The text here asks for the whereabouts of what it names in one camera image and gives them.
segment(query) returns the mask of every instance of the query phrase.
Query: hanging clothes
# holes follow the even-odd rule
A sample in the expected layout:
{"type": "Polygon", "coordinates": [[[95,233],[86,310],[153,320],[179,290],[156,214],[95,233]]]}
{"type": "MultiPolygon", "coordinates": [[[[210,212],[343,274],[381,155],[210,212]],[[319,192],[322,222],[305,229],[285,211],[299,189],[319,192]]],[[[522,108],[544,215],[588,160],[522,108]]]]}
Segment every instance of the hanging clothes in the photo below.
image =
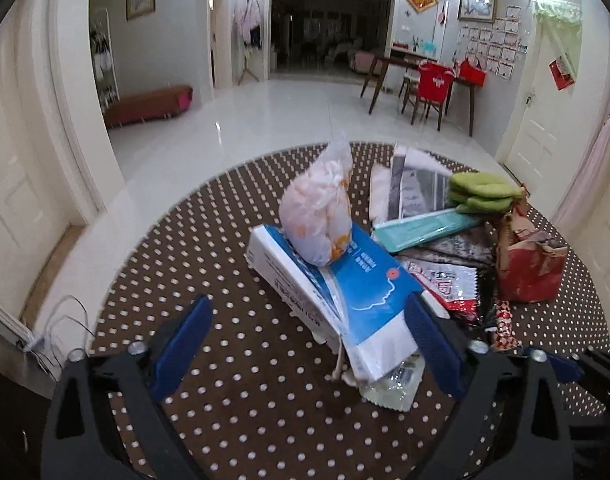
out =
{"type": "Polygon", "coordinates": [[[261,7],[258,0],[247,0],[245,9],[239,9],[235,15],[239,27],[239,34],[245,45],[252,45],[261,49],[260,25],[263,21],[261,7]]]}

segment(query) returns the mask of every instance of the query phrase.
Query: red checkered wrapper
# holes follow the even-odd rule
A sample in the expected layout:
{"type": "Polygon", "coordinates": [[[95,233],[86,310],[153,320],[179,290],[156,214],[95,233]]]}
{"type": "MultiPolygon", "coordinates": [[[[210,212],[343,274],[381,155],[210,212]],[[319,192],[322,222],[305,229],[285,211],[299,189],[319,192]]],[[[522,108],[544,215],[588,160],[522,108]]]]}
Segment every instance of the red checkered wrapper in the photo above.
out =
{"type": "Polygon", "coordinates": [[[493,335],[492,348],[505,352],[519,346],[520,341],[512,335],[512,307],[509,301],[496,300],[496,332],[493,335]]]}

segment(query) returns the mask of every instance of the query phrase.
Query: polka dot tablecloth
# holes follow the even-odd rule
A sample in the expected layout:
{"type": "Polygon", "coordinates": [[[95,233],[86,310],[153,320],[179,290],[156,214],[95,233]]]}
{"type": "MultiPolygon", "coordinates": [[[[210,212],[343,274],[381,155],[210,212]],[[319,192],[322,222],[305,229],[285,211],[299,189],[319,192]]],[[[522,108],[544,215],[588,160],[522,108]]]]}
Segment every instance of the polka dot tablecloth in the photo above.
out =
{"type": "MultiPolygon", "coordinates": [[[[187,448],[216,480],[395,480],[422,458],[450,415],[453,401],[427,370],[413,408],[398,413],[333,383],[336,360],[294,317],[243,256],[249,231],[278,223],[278,200],[324,145],[263,156],[229,170],[189,195],[134,250],[109,291],[97,325],[96,354],[147,340],[198,294],[213,301],[213,327],[191,371],[164,409],[187,448]]],[[[349,189],[354,221],[368,229],[369,181],[375,162],[389,165],[393,146],[352,144],[349,189]]],[[[451,170],[464,167],[437,156],[451,170]]],[[[561,241],[539,213],[534,223],[561,241]]],[[[515,335],[568,356],[608,348],[607,325],[586,267],[570,252],[556,300],[514,306],[515,335]]],[[[577,386],[563,387],[570,409],[598,413],[577,386]]],[[[120,396],[112,406],[135,467],[149,472],[120,396]]],[[[496,402],[463,474],[480,466],[502,417],[496,402]]]]}

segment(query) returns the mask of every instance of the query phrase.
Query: red container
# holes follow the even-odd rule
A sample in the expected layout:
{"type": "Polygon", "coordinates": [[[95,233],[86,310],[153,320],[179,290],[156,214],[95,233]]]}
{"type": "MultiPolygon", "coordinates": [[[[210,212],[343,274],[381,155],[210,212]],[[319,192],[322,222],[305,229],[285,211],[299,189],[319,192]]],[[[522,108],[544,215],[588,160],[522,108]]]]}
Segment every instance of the red container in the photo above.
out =
{"type": "Polygon", "coordinates": [[[468,59],[460,64],[460,77],[477,86],[485,84],[486,72],[480,68],[480,61],[476,58],[477,66],[472,66],[468,59]]]}

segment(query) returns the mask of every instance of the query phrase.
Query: white tile floor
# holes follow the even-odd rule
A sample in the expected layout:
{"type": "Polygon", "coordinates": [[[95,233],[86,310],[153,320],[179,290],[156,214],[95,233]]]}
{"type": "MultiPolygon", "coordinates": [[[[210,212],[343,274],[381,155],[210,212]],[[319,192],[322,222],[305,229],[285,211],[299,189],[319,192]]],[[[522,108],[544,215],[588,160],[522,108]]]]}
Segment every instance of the white tile floor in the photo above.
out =
{"type": "MultiPolygon", "coordinates": [[[[94,332],[108,288],[150,226],[209,178],[264,153],[345,136],[401,142],[506,176],[475,140],[449,121],[437,132],[432,112],[426,123],[410,126],[411,110],[401,115],[396,96],[387,94],[379,97],[370,116],[373,89],[363,99],[360,91],[357,85],[270,80],[220,92],[205,108],[174,120],[111,130],[127,187],[70,253],[38,317],[37,332],[44,330],[53,305],[65,294],[86,306],[94,332]]],[[[83,319],[73,301],[59,313],[83,319]]],[[[85,337],[74,323],[62,322],[54,330],[63,354],[80,347],[85,337]]]]}

